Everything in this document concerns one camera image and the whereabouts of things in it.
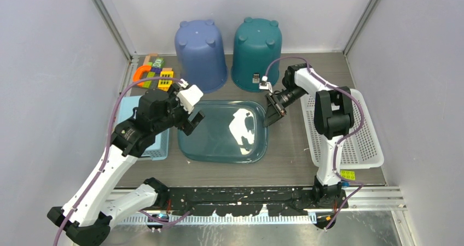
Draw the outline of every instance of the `robotic arm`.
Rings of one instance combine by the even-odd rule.
[[[65,224],[66,235],[73,242],[81,246],[100,245],[117,223],[134,212],[165,205],[169,197],[167,187],[154,178],[145,180],[136,190],[115,201],[105,200],[123,174],[155,142],[157,134],[172,126],[187,136],[193,132],[204,114],[200,111],[192,121],[188,118],[202,96],[197,86],[189,86],[185,81],[172,84],[168,92],[149,90],[140,98],[132,117],[116,125],[105,169]],[[100,171],[104,158],[105,154],[79,191],[63,207],[53,207],[48,212],[47,217],[56,226],[62,224],[76,200]]]
[[[261,89],[271,91],[266,95],[268,110],[264,126],[269,126],[284,117],[287,113],[285,108],[301,96],[310,94],[315,98],[314,125],[322,139],[321,165],[315,176],[312,196],[319,206],[327,207],[342,196],[341,179],[333,170],[333,162],[335,160],[336,168],[340,168],[343,142],[339,144],[337,157],[334,157],[334,148],[337,141],[347,135],[354,125],[351,100],[344,94],[331,90],[327,85],[337,86],[320,78],[306,63],[289,66],[282,83],[286,89],[281,92],[272,92],[272,87],[266,81],[260,84]],[[340,89],[350,93],[348,87]]]

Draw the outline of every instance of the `glossy gray floor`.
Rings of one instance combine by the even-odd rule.
[[[339,86],[354,87],[342,53],[292,54],[308,59],[316,72]],[[177,57],[165,57],[166,67],[175,75],[182,74]],[[226,56],[230,70],[232,56]],[[301,60],[280,62],[281,77],[274,87],[282,89],[281,78],[289,65]],[[144,89],[134,89],[131,95],[141,95]],[[253,100],[265,107],[265,93],[250,93],[239,89],[229,78],[218,91],[206,94],[203,99]],[[188,160],[179,150],[177,130],[171,129],[169,155],[161,161],[139,161],[122,177],[118,187],[133,188],[145,179],[155,177],[167,186],[280,186],[312,185],[317,167],[311,161],[301,105],[293,103],[287,116],[269,128],[269,146],[264,157],[253,164],[238,165],[197,162]],[[380,168],[356,170],[357,180],[370,185],[385,185]]]
[[[116,226],[103,245],[401,245],[391,212],[342,212],[327,233],[312,224],[175,226],[151,233],[146,226]]]

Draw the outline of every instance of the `gray wooden tabletop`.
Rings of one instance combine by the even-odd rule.
[[[354,88],[350,71],[342,53],[292,54],[305,57],[315,71],[339,86]],[[175,76],[182,67],[175,56],[165,56],[166,67],[172,67]],[[226,55],[230,70],[232,56]],[[279,82],[275,90],[283,88],[281,78],[289,65],[301,60],[280,62]],[[145,89],[133,89],[132,96],[142,95]],[[218,91],[202,99],[252,100],[266,106],[265,93],[250,93],[239,89],[230,78]],[[179,150],[177,130],[170,131],[169,155],[161,161],[138,161],[121,178],[118,187],[134,188],[145,179],[154,177],[167,186],[280,186],[312,185],[317,167],[311,161],[301,105],[296,101],[287,108],[287,115],[269,127],[269,145],[264,157],[252,164],[226,164],[189,160]],[[366,184],[385,185],[380,168],[355,170],[356,179]]]

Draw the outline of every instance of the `orange arch block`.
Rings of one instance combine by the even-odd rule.
[[[143,73],[148,73],[152,70],[152,67],[149,65],[143,65],[139,67],[136,71],[134,76],[132,77],[132,82],[138,81],[142,79]],[[143,86],[143,82],[138,83],[137,86]]]

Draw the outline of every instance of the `white basket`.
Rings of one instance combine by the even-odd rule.
[[[365,121],[364,126],[356,135],[345,140],[341,152],[340,168],[363,169],[380,167],[384,163],[384,155],[380,149],[379,140],[377,139],[377,134],[375,134],[366,102],[359,91],[355,89],[350,90],[351,95],[361,104]],[[314,127],[314,106],[315,99],[313,97],[307,94],[301,97],[301,107],[303,110],[303,117],[305,118],[306,135],[308,137],[311,159],[314,165],[319,167],[319,160],[321,158],[321,136]],[[355,125],[350,129],[350,132],[359,126],[361,120],[359,111],[354,104],[353,111],[355,115]]]

